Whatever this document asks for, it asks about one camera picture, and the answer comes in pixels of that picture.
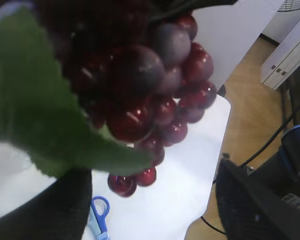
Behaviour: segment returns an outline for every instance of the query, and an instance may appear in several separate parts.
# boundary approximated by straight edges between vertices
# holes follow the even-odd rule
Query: scissors
[[[95,201],[101,200],[105,203],[106,209],[102,214],[99,214],[96,208]],[[95,240],[110,240],[106,225],[106,216],[110,210],[110,204],[107,199],[102,196],[96,196],[91,200],[90,213],[88,219],[88,227],[92,231]]]

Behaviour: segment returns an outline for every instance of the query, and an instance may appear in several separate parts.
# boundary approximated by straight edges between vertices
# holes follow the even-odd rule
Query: blue scissor handle
[[[106,204],[106,209],[104,210],[104,212],[101,215],[99,215],[99,213],[97,212],[95,200],[102,200]],[[103,196],[95,196],[91,200],[91,207],[92,207],[93,213],[95,215],[96,221],[99,224],[101,233],[107,232],[108,229],[107,229],[107,225],[106,225],[106,216],[108,215],[109,210],[110,210],[110,204],[109,204],[108,200],[105,199]]]

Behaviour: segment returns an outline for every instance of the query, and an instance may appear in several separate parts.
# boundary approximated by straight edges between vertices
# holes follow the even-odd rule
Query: white cabinet
[[[300,21],[261,67],[261,82],[276,90],[300,66]]]

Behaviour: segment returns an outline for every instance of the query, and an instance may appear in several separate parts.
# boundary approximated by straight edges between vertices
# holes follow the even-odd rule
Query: white wall
[[[300,10],[277,12],[262,33],[278,43],[281,43],[299,20]]]
[[[194,11],[199,30],[196,42],[211,54],[219,89],[278,11],[284,0],[239,0],[233,6]]]

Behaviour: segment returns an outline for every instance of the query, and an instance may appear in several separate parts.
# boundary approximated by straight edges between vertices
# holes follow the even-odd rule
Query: grape cluster
[[[152,167],[138,174],[109,175],[109,188],[121,197],[155,182],[164,147],[185,139],[187,124],[200,121],[216,98],[208,81],[212,58],[192,42],[197,31],[195,19],[184,14],[149,27],[143,41],[81,49],[64,65],[64,76],[93,127],[107,126],[114,138],[152,156]],[[82,44],[78,36],[73,41]]]
[[[147,8],[136,0],[105,1],[104,8],[85,0],[66,12],[60,11],[62,3],[75,1],[33,2],[34,15],[47,30],[62,74],[91,126],[107,126],[118,141],[152,157],[152,167],[135,175],[110,174],[109,188],[129,197],[137,185],[150,186],[164,148],[184,140],[187,124],[200,121],[216,98],[208,81],[212,58],[193,42],[195,19],[187,13],[147,25]]]

